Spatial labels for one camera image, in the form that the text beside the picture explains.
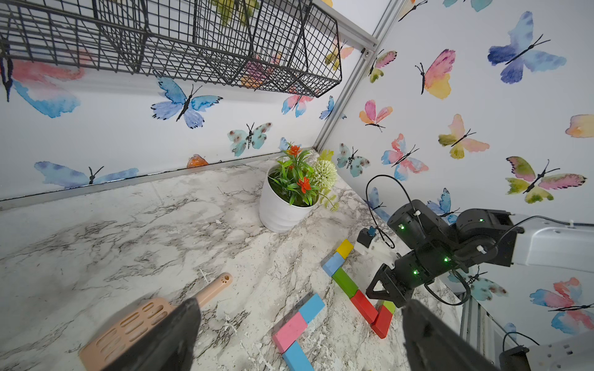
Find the sky blue short block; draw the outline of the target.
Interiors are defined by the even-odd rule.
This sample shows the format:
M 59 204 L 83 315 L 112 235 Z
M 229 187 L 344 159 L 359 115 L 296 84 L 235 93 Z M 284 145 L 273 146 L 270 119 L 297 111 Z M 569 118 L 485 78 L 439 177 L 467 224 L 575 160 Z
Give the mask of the sky blue short block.
M 299 309 L 306 324 L 310 324 L 325 308 L 325 303 L 318 294 L 312 295 Z

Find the red building block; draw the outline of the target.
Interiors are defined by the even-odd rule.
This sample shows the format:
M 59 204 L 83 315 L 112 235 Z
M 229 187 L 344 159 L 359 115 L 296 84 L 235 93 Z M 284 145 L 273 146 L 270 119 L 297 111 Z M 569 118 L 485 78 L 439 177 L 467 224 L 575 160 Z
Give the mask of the red building block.
M 374 324 L 378 316 L 377 309 L 361 290 L 356 291 L 355 295 L 351 298 L 351 303 L 369 325 Z
M 392 318 L 392 311 L 382 305 L 376 320 L 371 324 L 371 329 L 380 339 L 385 339 L 388 336 Z

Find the beige plastic slotted scoop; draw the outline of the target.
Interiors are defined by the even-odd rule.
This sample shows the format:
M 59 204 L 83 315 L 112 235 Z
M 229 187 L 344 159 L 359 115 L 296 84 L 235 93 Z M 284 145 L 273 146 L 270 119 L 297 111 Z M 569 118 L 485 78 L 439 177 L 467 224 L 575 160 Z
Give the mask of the beige plastic slotted scoop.
M 223 273 L 191 297 L 198 301 L 201 315 L 203 307 L 223 290 L 230 287 L 233 280 L 231 274 Z M 90 341 L 80 351 L 79 357 L 85 369 L 106 370 L 106 366 L 116 361 L 178 306 L 170 304 L 164 298 L 155 298 L 139 306 L 136 310 L 117 321 L 106 332 Z

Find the white flower pot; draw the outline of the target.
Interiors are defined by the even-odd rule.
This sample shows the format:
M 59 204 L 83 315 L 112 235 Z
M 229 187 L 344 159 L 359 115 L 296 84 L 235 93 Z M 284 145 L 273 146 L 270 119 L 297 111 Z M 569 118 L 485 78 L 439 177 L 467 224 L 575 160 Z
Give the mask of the white flower pot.
M 292 230 L 304 218 L 312 213 L 315 206 L 297 207 L 290 205 L 278 196 L 270 186 L 269 176 L 279 165 L 273 165 L 267 172 L 261 189 L 259 218 L 262 224 L 272 232 L 285 233 Z

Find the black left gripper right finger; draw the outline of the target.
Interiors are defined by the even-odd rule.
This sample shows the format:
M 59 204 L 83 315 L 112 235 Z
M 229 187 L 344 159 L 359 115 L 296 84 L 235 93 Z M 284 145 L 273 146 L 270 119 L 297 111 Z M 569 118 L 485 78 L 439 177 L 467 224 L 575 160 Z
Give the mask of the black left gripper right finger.
M 413 299 L 402 309 L 402 325 L 412 371 L 496 369 L 420 301 Z

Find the pink building block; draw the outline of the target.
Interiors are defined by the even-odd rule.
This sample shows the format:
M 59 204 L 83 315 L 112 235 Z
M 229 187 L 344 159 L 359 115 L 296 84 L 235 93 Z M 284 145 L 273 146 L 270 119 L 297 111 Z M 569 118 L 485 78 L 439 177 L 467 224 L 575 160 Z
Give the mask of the pink building block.
M 308 323 L 302 314 L 300 312 L 295 313 L 272 337 L 278 351 L 285 353 L 306 331 L 307 327 Z

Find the yellow long building block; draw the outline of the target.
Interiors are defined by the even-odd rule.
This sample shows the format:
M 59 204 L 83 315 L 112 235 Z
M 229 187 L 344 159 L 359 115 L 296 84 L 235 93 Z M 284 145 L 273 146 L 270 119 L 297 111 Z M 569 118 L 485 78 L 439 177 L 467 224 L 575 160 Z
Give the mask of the yellow long building block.
M 346 260 L 349 254 L 353 251 L 354 245 L 350 241 L 344 240 L 336 249 L 336 253 Z

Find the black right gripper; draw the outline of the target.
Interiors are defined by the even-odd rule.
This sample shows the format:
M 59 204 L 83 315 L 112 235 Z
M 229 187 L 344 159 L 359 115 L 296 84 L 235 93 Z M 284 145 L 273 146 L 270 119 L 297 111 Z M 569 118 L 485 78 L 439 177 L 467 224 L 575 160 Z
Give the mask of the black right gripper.
M 388 226 L 410 249 L 396 259 L 394 266 L 382 264 L 368 285 L 368 298 L 392 302 L 396 308 L 409 301 L 419 286 L 428 286 L 437 277 L 451 272 L 460 282 L 462 261 L 456 252 L 462 249 L 457 225 L 447 224 L 422 201 L 413 200 L 398 209 Z

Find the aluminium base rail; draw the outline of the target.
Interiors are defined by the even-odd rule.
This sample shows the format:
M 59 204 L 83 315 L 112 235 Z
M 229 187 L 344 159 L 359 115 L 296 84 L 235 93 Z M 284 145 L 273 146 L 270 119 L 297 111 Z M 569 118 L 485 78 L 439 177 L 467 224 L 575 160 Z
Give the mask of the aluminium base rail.
M 499 356 L 504 334 L 474 298 L 463 305 L 459 334 L 479 354 L 500 368 Z

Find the light blue building block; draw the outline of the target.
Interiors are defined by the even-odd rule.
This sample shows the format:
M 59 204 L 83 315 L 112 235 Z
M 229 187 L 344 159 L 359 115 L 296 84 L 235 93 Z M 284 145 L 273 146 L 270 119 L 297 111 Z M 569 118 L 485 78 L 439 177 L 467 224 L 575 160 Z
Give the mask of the light blue building block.
M 292 343 L 282 354 L 282 357 L 290 371 L 314 371 L 311 362 L 298 342 Z

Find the pale blue building block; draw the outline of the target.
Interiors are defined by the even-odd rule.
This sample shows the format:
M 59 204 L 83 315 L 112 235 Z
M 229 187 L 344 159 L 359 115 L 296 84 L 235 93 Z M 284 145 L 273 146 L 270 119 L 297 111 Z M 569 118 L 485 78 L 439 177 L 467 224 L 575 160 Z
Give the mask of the pale blue building block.
M 335 252 L 323 260 L 322 268 L 332 278 L 344 262 L 345 258 L 339 252 Z

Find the artificial green flower plant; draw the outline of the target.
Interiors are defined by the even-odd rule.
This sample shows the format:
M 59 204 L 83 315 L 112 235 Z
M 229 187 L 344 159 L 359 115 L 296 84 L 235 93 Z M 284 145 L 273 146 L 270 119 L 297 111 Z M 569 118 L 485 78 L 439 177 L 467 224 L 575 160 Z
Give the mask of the artificial green flower plant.
M 331 151 L 325 151 L 314 156 L 312 151 L 292 142 L 284 144 L 277 165 L 268 175 L 272 191 L 294 207 L 313 207 L 320 203 L 337 211 L 339 205 L 333 188 L 338 174 L 332 155 Z

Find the light green building block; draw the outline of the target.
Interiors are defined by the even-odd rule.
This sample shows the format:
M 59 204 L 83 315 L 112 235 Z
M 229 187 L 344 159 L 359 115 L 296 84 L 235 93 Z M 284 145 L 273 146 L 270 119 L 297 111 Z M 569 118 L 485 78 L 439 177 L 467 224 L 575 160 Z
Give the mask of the light green building block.
M 385 307 L 389 312 L 391 312 L 392 315 L 394 315 L 394 312 L 396 311 L 396 306 L 392 301 L 382 301 L 381 305 Z

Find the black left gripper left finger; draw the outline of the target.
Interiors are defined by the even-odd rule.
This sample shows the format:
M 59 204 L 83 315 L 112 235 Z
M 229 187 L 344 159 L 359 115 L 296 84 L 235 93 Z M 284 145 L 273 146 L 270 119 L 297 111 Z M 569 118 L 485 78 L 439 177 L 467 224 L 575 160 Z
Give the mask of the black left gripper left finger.
M 105 369 L 191 369 L 201 318 L 198 301 L 187 299 Z

